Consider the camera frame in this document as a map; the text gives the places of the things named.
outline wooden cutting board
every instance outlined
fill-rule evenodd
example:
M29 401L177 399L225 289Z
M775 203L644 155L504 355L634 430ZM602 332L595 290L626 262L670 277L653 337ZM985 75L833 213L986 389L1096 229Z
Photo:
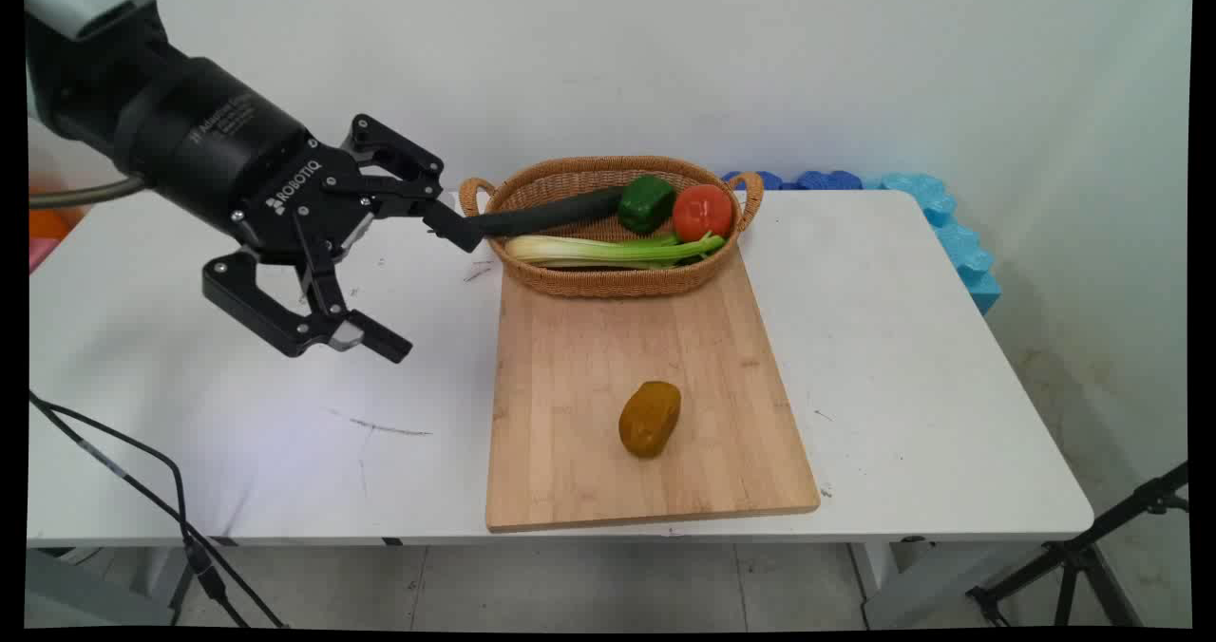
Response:
M810 512L820 492L738 249L705 286L579 299L502 277L491 531ZM646 381L681 392L663 454L618 419Z

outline celery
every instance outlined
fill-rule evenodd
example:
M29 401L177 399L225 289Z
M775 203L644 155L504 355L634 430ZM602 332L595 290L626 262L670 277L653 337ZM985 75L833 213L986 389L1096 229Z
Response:
M657 270L674 266L683 258L708 255L726 244L725 238L711 232L693 243L677 241L674 233L625 243L529 235L512 238L506 248L512 258L537 266L625 266Z

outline white table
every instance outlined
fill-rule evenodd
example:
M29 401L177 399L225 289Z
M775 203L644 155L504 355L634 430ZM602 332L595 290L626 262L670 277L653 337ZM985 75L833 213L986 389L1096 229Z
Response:
M466 255L424 230L376 223L338 266L350 305L413 342L402 364L326 347L288 360L202 297L201 265L235 249L225 236L152 193L100 205L30 277L30 387L171 456L190 519L240 545L863 544L863 580L883 586L867 603L873 625L990 575L1003 545L1025 552L1093 519L911 197L769 192L741 248L822 506L490 535L501 268L485 246ZM492 270L469 278L479 260ZM289 269L261 274L298 302ZM27 546L179 544L169 517L33 407L29 422ZM159 462L85 435L171 503ZM941 542L938 562L885 570L879 547L908 536Z

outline tripod stand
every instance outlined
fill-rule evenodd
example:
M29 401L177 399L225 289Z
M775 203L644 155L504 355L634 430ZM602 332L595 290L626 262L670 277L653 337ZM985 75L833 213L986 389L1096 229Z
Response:
M1162 477L1143 483L1132 491L1128 499L1093 519L1090 530L1064 542L1047 542L1043 545L1047 548L1045 554L1017 569L1015 573L991 588L973 587L967 592L967 596L975 599L989 623L1008 626L1009 621L1001 615L1001 599L1014 595L1038 578L1051 573L1055 567L1062 565L1064 567L1064 580L1060 582L1059 599L1055 604L1055 625L1068 625L1069 615L1073 612L1073 595L1076 591L1076 576L1080 573L1083 573L1090 581L1098 603L1102 604L1113 625L1137 625L1131 608L1121 598L1119 587L1098 558L1098 552L1093 546L1099 539L1107 537L1143 512L1164 514L1169 509L1182 509L1190 513L1190 502L1176 495L1177 490L1187 483L1188 463L1189 461L1182 462Z

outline robotiq logo text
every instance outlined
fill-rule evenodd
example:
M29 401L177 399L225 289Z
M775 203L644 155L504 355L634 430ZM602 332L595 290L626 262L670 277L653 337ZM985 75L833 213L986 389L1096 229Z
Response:
M299 191L299 188L303 188L304 184L308 184L308 180L320 169L321 163L309 160L306 165L300 167L299 171L295 171L295 174L292 175L292 179L287 180L287 184L285 184L282 188L278 188L278 191L275 192L275 197L269 197L266 199L266 205L274 208L275 214L282 215L283 204L287 203L292 196L295 196L295 192Z

